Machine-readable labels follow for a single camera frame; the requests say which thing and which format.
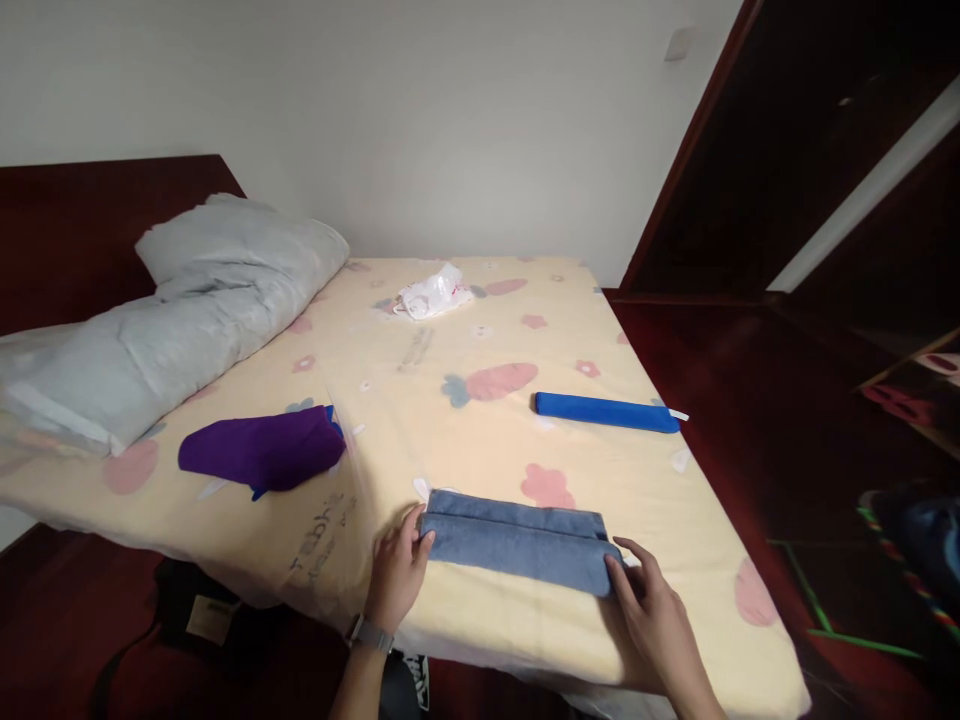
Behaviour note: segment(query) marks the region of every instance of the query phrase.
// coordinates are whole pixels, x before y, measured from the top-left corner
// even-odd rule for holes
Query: light switch
[[[685,27],[673,31],[670,36],[670,44],[667,46],[667,54],[664,55],[664,62],[675,62],[683,60],[690,48],[693,46],[694,28]]]

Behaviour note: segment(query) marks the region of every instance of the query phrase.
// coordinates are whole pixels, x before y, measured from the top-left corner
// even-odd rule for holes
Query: white wall
[[[234,0],[0,2],[0,165],[223,155],[300,211],[275,145],[282,16]]]
[[[773,279],[767,290],[793,292],[850,232],[960,122],[960,76],[880,158],[823,225]]]
[[[356,255],[567,254],[616,286],[739,6],[291,0],[285,162]]]
[[[739,5],[5,0],[0,165],[218,152],[357,255],[569,254],[617,285]]]
[[[0,505],[0,552],[6,550],[35,524],[36,520],[29,515]]]

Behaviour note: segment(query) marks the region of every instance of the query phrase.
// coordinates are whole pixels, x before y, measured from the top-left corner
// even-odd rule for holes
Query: watch strap
[[[354,642],[374,647],[384,655],[389,655],[393,649],[393,636],[374,625],[363,615],[358,615],[356,622],[353,624],[350,644],[352,645]]]

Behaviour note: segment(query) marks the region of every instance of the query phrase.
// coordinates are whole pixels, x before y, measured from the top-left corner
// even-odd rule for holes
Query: wooden bed frame
[[[0,336],[152,295],[137,240],[216,192],[245,197],[219,155],[0,168]]]

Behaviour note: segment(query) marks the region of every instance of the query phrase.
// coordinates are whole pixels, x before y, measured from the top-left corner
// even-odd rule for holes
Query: mattress
[[[441,261],[351,261],[287,330],[120,457],[63,457],[24,434],[0,448],[0,503],[192,560],[248,602],[340,629],[363,605],[373,537],[431,488],[596,511],[658,557],[731,716],[805,712],[793,644],[683,436],[530,409],[537,391],[657,402],[590,271],[568,258],[453,262],[476,299],[413,323],[393,298]],[[177,468],[183,438],[216,420],[318,404],[334,406],[347,453],[295,490],[253,501]],[[431,562],[397,641],[545,683],[595,714],[670,714],[639,692],[656,682],[619,608],[568,588]]]

